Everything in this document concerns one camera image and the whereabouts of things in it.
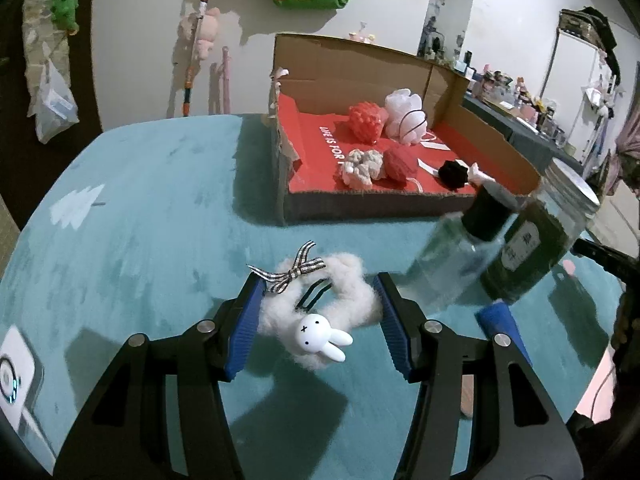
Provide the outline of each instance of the mirror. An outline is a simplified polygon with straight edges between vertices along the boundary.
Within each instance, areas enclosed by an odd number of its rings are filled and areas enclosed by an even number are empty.
[[[429,0],[418,57],[451,64],[461,58],[472,3],[473,0]]]

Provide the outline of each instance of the teal tabletop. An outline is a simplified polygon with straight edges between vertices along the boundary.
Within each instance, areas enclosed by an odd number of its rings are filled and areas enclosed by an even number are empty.
[[[247,263],[274,270],[314,240],[313,256],[357,254],[369,277],[407,271],[432,219],[278,225],[270,142],[254,115],[132,124],[94,140],[44,197],[0,282],[0,340],[17,326],[44,371],[28,408],[55,453],[129,335],[177,335],[212,316],[238,294]],[[575,279],[550,272],[511,309],[565,420],[600,361],[621,293],[597,264],[568,257]],[[476,283],[431,317],[483,338],[474,313],[488,303]],[[379,326],[353,336],[346,361],[318,372],[257,336],[245,370],[221,384],[248,479],[393,478],[418,385],[394,369]],[[178,422],[168,425],[172,463],[186,472]],[[41,441],[28,429],[22,438],[51,470]],[[469,438],[461,420],[454,471],[465,468]]]

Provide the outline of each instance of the curtain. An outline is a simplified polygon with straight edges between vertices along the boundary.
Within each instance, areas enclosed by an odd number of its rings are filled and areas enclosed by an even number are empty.
[[[624,180],[629,189],[640,198],[640,102],[616,139],[616,151],[612,154],[607,173],[605,192],[613,195],[618,183]]]

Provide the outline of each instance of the black bottle cap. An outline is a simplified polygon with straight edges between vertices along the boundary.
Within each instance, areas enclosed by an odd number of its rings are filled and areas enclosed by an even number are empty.
[[[482,184],[471,207],[462,215],[462,225],[470,235],[488,242],[519,208],[516,197],[505,187],[488,181]]]

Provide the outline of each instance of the fluffy white hair clip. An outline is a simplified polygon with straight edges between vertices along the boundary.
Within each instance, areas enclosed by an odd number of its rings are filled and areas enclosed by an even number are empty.
[[[307,242],[293,260],[284,260],[277,272],[249,266],[271,283],[260,306],[258,332],[276,336],[293,360],[308,370],[343,362],[345,355],[338,346],[353,342],[349,332],[379,323],[382,318],[380,299],[364,281],[362,260],[349,253],[307,260],[314,245]],[[304,306],[319,285],[324,287]],[[317,313],[309,314],[329,288],[334,290],[335,299]]]

